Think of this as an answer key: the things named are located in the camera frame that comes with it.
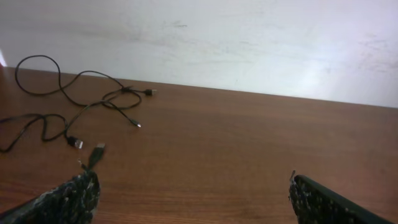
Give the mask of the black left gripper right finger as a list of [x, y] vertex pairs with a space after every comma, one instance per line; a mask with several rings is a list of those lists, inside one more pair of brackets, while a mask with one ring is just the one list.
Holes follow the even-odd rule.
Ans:
[[289, 201], [299, 224], [390, 224], [305, 175], [292, 172]]

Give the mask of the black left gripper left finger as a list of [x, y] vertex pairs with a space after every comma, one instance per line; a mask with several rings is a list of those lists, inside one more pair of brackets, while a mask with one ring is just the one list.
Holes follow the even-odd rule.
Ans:
[[100, 199], [100, 182], [93, 167], [98, 159], [82, 164], [83, 172], [26, 203], [1, 213], [1, 223], [91, 223]]

